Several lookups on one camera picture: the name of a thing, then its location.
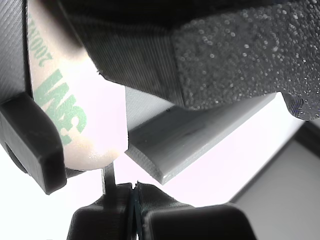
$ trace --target adhesive tape liner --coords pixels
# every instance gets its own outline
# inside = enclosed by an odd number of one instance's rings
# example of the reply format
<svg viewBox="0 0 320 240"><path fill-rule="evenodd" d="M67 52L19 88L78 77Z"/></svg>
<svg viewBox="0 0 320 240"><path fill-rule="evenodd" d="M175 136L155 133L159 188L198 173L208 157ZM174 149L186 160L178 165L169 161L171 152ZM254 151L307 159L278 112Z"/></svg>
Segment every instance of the adhesive tape liner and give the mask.
<svg viewBox="0 0 320 240"><path fill-rule="evenodd" d="M64 164L103 168L128 149L125 87L105 80L57 1L28 1L33 98L55 124Z"/></svg>

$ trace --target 3m adhesive tape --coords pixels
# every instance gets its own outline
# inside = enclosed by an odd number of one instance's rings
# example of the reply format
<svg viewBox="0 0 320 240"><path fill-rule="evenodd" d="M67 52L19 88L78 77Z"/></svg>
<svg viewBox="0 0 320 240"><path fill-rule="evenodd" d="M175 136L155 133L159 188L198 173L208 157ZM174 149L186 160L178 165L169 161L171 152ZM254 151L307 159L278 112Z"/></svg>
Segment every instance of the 3m adhesive tape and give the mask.
<svg viewBox="0 0 320 240"><path fill-rule="evenodd" d="M99 75L57 1L29 0L27 27L33 98L60 133L65 166L107 166L128 149L125 87Z"/></svg>

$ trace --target green 3m logo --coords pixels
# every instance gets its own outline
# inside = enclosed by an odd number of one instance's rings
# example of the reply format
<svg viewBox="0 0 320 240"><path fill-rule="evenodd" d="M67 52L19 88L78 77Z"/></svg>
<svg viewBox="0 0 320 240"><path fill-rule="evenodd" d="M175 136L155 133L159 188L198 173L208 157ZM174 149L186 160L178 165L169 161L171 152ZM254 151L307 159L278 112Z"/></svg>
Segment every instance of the green 3m logo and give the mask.
<svg viewBox="0 0 320 240"><path fill-rule="evenodd" d="M46 109L45 113L55 124L63 145L67 145L71 143L72 139L69 135L62 135L61 130L71 130L73 127L72 119L78 118L76 129L79 133L82 133L87 124L87 116L81 107L74 106L76 103L74 95L69 96L63 103L61 103L69 90L69 86L66 83L63 83L54 89L52 88L62 78L63 76L60 70L57 69L36 89L33 93L33 97L40 107L49 103L49 107Z"/></svg>

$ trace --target ribbed plastic surface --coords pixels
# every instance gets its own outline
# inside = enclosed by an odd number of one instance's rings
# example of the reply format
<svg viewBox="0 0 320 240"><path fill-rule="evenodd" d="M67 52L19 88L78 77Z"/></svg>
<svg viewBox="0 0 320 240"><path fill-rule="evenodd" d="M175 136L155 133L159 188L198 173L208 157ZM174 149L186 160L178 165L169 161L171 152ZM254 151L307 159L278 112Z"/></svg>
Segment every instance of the ribbed plastic surface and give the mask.
<svg viewBox="0 0 320 240"><path fill-rule="evenodd" d="M68 240L126 239L132 185L127 183L114 187L114 194L107 193L73 214Z"/></svg>
<svg viewBox="0 0 320 240"><path fill-rule="evenodd" d="M173 209L173 208L191 208L192 206L179 202L154 185L138 182L140 214L142 225L145 224L147 213L155 210Z"/></svg>
<svg viewBox="0 0 320 240"><path fill-rule="evenodd" d="M27 59L26 1L0 1L0 104L30 92Z"/></svg>
<svg viewBox="0 0 320 240"><path fill-rule="evenodd" d="M183 105L174 49L166 28L103 21L95 18L95 12L74 7L81 3L63 3L69 21L102 76Z"/></svg>

